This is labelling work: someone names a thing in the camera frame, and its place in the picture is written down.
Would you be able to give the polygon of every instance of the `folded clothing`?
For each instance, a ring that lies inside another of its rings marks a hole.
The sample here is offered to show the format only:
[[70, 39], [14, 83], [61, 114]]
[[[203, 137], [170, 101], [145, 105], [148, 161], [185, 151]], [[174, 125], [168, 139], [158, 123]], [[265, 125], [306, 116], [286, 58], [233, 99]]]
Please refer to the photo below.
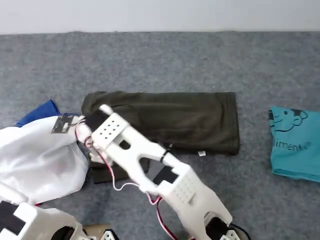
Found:
[[273, 106], [269, 120], [272, 172], [320, 182], [320, 112]]
[[89, 116], [107, 104], [148, 139], [174, 149], [226, 155], [239, 152], [236, 95], [213, 93], [94, 92], [82, 113]]

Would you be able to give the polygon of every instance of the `white cloth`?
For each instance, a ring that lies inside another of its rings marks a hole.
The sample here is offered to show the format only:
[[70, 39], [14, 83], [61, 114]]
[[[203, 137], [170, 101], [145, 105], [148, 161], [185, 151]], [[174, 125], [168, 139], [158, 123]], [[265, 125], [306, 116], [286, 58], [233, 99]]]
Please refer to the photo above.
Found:
[[0, 130], [0, 182], [26, 195], [30, 204], [77, 192], [86, 178], [89, 165], [74, 127], [51, 133], [57, 118]]

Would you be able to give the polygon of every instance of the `white wall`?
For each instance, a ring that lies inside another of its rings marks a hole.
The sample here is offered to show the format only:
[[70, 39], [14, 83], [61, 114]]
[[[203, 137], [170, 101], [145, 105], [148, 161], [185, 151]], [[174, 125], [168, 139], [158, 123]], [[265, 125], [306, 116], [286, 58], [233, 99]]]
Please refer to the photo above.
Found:
[[320, 0], [0, 0], [0, 34], [222, 30], [320, 30]]

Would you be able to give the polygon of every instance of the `cartoon print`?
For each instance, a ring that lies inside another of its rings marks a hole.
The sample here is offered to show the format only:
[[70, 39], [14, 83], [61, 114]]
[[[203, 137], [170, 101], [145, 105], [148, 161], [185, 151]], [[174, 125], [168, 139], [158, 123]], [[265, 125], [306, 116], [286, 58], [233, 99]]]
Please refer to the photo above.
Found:
[[277, 112], [269, 111], [269, 119], [273, 120], [272, 127], [275, 132], [289, 132], [294, 127], [300, 126], [308, 117], [307, 113], [298, 109], [284, 109]]

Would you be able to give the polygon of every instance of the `mounting hole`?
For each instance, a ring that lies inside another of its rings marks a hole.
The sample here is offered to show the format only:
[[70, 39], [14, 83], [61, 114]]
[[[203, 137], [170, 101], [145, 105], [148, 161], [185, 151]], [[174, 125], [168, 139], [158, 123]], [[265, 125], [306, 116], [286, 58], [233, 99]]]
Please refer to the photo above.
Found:
[[130, 143], [128, 143], [126, 140], [123, 140], [122, 142], [120, 142], [119, 146], [123, 150], [128, 150], [131, 147]]

